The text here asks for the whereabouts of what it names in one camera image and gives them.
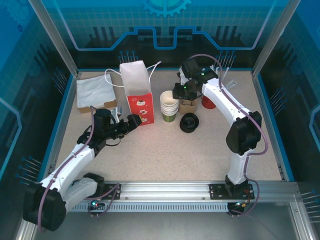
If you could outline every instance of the glass panel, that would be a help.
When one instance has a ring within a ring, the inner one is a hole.
[[[28,1],[0,1],[0,23],[0,238],[9,240],[21,221],[24,186],[37,180],[70,73]]]
[[[302,193],[312,189],[320,192],[319,9],[318,1],[301,1],[260,73]],[[317,205],[312,202],[308,207]],[[319,215],[319,207],[311,209],[315,211],[313,217]]]
[[[253,67],[287,0],[43,0],[79,68],[143,60],[177,67],[209,53]]]

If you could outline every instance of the speckled beige surface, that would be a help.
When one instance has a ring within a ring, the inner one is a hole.
[[[81,79],[102,74],[83,72]],[[114,84],[122,84],[117,74],[111,73],[111,78]],[[251,111],[261,113],[250,72],[231,71],[225,83],[231,79],[237,81],[237,85],[230,89],[235,98]],[[162,119],[160,94],[172,90],[178,81],[175,71],[156,71],[151,78],[155,123],[138,127],[122,139],[118,146],[105,147],[80,175],[91,172],[114,181],[224,180],[230,166],[231,152],[226,144],[230,127],[217,108],[208,110],[201,103],[198,105],[195,114],[200,123],[193,133],[180,130],[182,115],[179,113],[174,122],[167,123]],[[114,91],[117,104],[123,107],[123,117],[126,117],[130,111],[124,89],[115,87]],[[90,114],[81,114],[74,101],[57,165],[70,154],[78,137],[90,124]],[[256,151],[263,148],[261,140]],[[271,146],[265,155],[251,157],[248,176],[256,180],[281,180]]]

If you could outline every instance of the red printed box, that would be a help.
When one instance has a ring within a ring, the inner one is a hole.
[[[131,113],[141,117],[141,126],[155,122],[154,102],[151,92],[145,95],[127,96],[127,99]]]

